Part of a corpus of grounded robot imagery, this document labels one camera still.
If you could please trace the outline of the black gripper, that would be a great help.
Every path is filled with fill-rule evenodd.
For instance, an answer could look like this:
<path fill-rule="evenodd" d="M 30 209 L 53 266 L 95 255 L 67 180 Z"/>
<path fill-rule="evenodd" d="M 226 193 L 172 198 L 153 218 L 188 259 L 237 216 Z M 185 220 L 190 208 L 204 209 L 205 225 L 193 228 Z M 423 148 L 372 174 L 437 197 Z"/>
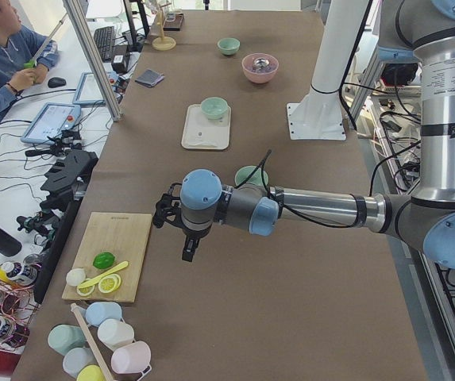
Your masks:
<path fill-rule="evenodd" d="M 190 228 L 183 223 L 182 230 L 185 234 L 185 244 L 182 251 L 182 260 L 187 262 L 193 261 L 200 240 L 209 234 L 211 226 L 212 224 L 209 224 L 206 227 L 194 226 L 193 228 Z"/>

